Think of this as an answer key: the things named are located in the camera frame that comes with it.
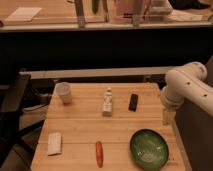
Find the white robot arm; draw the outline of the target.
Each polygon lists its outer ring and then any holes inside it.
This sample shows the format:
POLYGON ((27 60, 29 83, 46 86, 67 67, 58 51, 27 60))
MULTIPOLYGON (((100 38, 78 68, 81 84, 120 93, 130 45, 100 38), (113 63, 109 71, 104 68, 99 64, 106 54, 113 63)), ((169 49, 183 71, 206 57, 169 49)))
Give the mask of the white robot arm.
POLYGON ((206 78, 207 68, 200 62, 174 67, 166 73, 166 85, 160 92, 164 125, 171 123, 185 99, 213 117, 213 87, 205 83, 206 78))

